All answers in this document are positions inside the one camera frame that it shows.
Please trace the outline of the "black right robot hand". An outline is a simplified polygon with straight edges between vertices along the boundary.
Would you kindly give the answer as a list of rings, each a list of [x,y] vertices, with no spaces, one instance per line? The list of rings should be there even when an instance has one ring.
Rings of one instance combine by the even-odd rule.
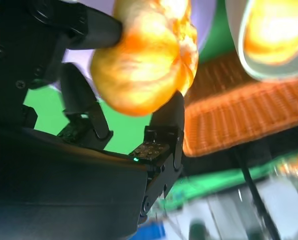
[[[125,155],[66,49],[109,47],[121,25],[79,3],[0,0],[0,240],[126,240],[182,164],[177,92]]]

